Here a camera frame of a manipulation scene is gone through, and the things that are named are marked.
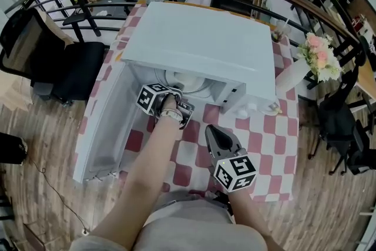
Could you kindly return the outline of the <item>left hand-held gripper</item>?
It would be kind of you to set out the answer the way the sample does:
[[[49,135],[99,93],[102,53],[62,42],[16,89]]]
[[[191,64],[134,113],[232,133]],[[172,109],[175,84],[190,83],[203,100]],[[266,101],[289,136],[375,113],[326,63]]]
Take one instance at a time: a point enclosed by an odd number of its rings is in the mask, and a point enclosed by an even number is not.
[[[180,130],[183,130],[191,120],[194,105],[183,100],[183,92],[178,86],[164,86],[160,83],[143,85],[136,104],[144,113],[152,116],[156,123],[161,117],[163,103],[169,94],[176,98],[177,110],[182,114]]]

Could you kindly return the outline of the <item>white round plate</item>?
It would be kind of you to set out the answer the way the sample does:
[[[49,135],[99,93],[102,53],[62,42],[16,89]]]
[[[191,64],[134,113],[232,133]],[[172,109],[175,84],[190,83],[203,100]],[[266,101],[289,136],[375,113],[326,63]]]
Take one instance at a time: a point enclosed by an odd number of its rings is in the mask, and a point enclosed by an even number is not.
[[[173,83],[182,88],[184,93],[195,92],[204,84],[205,79],[198,76],[176,74]]]

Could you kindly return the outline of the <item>white microwave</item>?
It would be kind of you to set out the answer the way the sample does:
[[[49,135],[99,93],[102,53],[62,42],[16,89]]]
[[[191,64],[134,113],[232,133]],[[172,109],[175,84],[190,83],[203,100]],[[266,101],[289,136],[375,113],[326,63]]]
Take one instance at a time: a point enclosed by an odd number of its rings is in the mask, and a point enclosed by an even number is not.
[[[183,94],[183,98],[196,106],[217,105],[221,113],[238,118],[276,99],[270,28],[227,11],[152,2],[146,5],[121,61],[130,71],[128,92],[139,111],[136,101],[142,86],[160,83],[155,69],[225,83],[220,93],[208,98],[202,94]]]

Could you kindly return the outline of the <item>person's right forearm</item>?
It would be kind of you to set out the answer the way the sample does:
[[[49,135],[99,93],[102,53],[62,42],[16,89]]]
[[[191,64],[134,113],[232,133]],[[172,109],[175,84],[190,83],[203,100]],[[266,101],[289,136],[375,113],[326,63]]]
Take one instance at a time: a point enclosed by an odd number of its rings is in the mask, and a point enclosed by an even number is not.
[[[273,239],[266,221],[263,219],[248,191],[242,189],[230,192],[228,197],[237,224],[248,226],[258,231],[263,237],[268,251],[285,251]]]

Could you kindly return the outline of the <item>person's left hand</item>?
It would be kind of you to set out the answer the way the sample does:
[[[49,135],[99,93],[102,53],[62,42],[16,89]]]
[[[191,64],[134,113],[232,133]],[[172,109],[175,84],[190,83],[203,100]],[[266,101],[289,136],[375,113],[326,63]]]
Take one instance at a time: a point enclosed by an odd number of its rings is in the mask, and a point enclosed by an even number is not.
[[[168,97],[164,100],[162,111],[176,111],[177,110],[177,102],[174,95],[169,94]]]

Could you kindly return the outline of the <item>red white checkered tablecloth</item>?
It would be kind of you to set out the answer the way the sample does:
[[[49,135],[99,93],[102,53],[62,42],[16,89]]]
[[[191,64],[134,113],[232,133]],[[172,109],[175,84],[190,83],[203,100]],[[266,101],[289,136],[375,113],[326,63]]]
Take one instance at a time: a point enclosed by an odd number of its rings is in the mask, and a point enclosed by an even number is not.
[[[131,75],[121,61],[145,10],[144,1],[131,10],[95,80],[75,148],[73,179],[79,183],[107,176],[124,179],[152,132],[152,118],[130,99],[126,81]],[[278,100],[279,114],[254,112],[246,119],[223,115],[215,105],[196,106],[187,128],[178,135],[163,190],[203,195],[221,188],[210,176],[204,137],[206,126],[215,124],[232,131],[249,153],[257,170],[248,187],[251,197],[258,202],[291,200],[298,151],[297,92],[282,93]]]

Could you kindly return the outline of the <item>black waist pack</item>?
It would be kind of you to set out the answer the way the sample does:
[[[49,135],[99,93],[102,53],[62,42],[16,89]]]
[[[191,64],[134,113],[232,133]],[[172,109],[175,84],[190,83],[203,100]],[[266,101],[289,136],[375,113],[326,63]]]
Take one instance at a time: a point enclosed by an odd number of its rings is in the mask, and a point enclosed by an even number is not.
[[[217,206],[220,206],[221,208],[225,209],[229,215],[229,218],[232,222],[232,224],[235,224],[235,218],[233,214],[233,210],[229,201],[229,197],[227,194],[225,194],[222,191],[217,190],[214,193],[214,198],[212,199],[213,203]]]

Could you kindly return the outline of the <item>person's grey shirt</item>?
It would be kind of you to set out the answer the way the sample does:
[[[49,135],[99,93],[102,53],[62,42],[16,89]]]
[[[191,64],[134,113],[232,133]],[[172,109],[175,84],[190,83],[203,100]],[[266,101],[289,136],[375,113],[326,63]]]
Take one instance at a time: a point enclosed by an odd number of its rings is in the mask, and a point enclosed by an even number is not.
[[[69,251],[268,251],[268,248],[258,231],[234,224],[226,209],[200,198],[172,202],[154,211],[131,249],[89,235],[75,240]]]

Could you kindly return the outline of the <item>white vase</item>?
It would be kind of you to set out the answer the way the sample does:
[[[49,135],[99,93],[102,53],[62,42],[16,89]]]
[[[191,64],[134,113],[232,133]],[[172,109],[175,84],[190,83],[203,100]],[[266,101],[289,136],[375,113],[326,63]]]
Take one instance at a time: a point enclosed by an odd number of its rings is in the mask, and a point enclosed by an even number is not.
[[[304,79],[309,71],[310,67],[304,58],[293,62],[276,77],[276,92],[290,91]]]

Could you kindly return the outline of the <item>black mesh office chair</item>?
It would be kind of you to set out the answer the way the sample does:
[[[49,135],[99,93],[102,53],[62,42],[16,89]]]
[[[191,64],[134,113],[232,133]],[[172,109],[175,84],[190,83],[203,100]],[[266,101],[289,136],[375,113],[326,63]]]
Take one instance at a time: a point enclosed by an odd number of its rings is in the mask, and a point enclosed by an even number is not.
[[[42,99],[87,101],[105,58],[101,42],[66,46],[44,23],[37,9],[20,9],[0,33],[0,70],[31,81]]]

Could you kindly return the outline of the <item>black office chair with jacket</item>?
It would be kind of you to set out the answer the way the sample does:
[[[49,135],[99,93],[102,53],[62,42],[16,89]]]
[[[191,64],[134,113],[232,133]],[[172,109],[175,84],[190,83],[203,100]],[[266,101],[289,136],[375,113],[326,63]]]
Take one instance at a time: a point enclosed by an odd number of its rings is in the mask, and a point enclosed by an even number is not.
[[[341,164],[344,165],[342,175],[348,170],[358,175],[376,169],[376,150],[370,148],[368,137],[376,128],[376,110],[372,110],[369,101],[365,102],[370,114],[367,126],[363,126],[345,102],[348,94],[346,89],[339,88],[332,94],[326,94],[322,102],[315,106],[318,117],[315,127],[319,129],[317,144],[325,141],[327,149],[334,148],[340,154],[329,175],[335,174]]]

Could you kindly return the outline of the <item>plastic drink cup with straw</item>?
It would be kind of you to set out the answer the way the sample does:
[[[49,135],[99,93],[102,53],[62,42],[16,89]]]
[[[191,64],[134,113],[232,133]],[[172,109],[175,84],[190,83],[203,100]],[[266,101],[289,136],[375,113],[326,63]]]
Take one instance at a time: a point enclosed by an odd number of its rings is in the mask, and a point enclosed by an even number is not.
[[[271,38],[274,42],[279,43],[285,36],[289,35],[289,33],[291,32],[291,27],[288,24],[289,21],[289,19],[286,19],[285,21],[277,21],[276,27],[271,33]]]

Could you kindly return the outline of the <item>pink white flower bouquet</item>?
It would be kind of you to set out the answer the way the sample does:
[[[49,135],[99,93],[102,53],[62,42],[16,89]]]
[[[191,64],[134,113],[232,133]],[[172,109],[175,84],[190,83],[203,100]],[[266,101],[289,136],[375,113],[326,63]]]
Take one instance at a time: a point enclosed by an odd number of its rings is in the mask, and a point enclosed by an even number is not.
[[[327,34],[317,36],[307,33],[305,42],[298,47],[298,57],[304,58],[317,80],[326,82],[337,80],[343,69],[334,55],[331,43],[333,38]]]

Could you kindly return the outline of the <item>brown paper bag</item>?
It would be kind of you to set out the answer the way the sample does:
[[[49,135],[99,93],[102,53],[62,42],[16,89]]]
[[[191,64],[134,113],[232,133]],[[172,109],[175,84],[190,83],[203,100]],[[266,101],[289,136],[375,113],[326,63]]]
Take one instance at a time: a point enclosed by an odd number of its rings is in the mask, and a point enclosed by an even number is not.
[[[48,16],[45,12],[38,11],[47,27],[59,38],[65,45],[71,45],[75,41]],[[18,75],[12,75],[0,70],[0,106],[4,105],[9,110],[20,109],[28,111],[28,106],[33,104],[32,88],[29,79],[22,78]]]

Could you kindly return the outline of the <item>black floor device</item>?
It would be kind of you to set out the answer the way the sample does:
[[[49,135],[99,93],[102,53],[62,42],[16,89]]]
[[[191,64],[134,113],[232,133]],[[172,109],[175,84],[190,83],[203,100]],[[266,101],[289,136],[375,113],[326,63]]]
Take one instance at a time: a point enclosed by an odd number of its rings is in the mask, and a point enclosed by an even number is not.
[[[0,163],[22,165],[27,153],[28,146],[22,138],[0,132]]]

